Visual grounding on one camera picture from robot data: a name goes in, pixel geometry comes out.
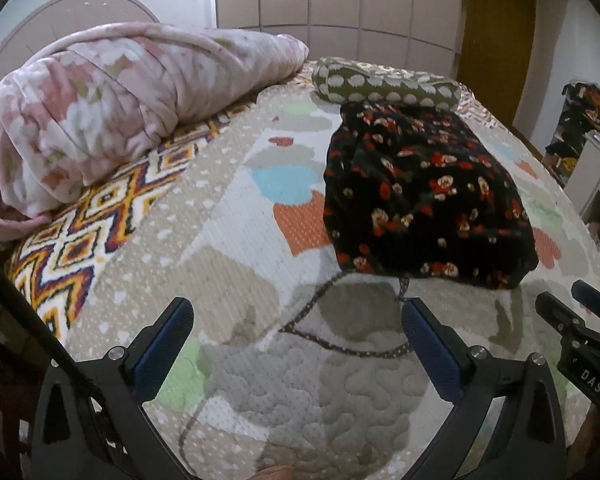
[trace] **metal bolt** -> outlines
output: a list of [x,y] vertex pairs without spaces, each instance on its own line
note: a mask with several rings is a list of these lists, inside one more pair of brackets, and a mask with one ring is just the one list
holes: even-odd
[[489,352],[484,346],[472,346],[471,355],[475,359],[486,359],[489,356]]
[[112,361],[117,361],[118,359],[120,359],[123,355],[125,354],[125,349],[122,346],[114,346],[111,350],[109,350],[109,352],[107,353],[107,357],[109,359],[111,359]]
[[546,363],[546,359],[544,358],[544,356],[542,354],[539,354],[538,352],[534,352],[533,354],[531,354],[531,361],[533,362],[533,364],[538,366],[544,366],[544,364]]

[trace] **bed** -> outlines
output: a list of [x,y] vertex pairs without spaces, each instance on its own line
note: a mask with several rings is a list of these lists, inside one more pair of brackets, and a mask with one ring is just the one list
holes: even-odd
[[[450,410],[402,334],[398,280],[345,275],[335,261],[322,172],[340,115],[313,92],[314,66],[121,168],[10,262],[80,360],[128,344],[174,296],[191,300],[194,332],[145,408],[208,480],[281,464],[299,479],[399,479]],[[569,294],[577,279],[600,290],[600,255],[555,181],[466,89],[458,114],[512,174],[540,264],[513,290],[429,278],[412,280],[408,295],[467,344],[507,358],[539,351],[555,372],[559,341],[535,297],[551,291],[600,330]],[[589,403],[554,377],[571,442]],[[497,411],[495,402],[466,470]]]

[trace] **rolled pink blanket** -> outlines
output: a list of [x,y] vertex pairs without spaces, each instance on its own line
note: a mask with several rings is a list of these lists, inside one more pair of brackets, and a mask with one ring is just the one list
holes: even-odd
[[291,36],[160,23],[102,25],[44,48],[0,82],[0,241],[307,54]]

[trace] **black rod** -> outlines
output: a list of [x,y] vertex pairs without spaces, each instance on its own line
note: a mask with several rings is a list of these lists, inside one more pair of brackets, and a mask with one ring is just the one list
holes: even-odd
[[39,345],[58,363],[75,386],[85,389],[91,397],[100,397],[99,389],[80,371],[64,346],[50,332],[33,307],[0,270],[0,304],[26,330]]

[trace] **wooden door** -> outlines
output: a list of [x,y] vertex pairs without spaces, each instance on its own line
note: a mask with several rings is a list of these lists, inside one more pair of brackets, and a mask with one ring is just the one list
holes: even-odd
[[525,85],[536,0],[469,0],[458,81],[507,128]]

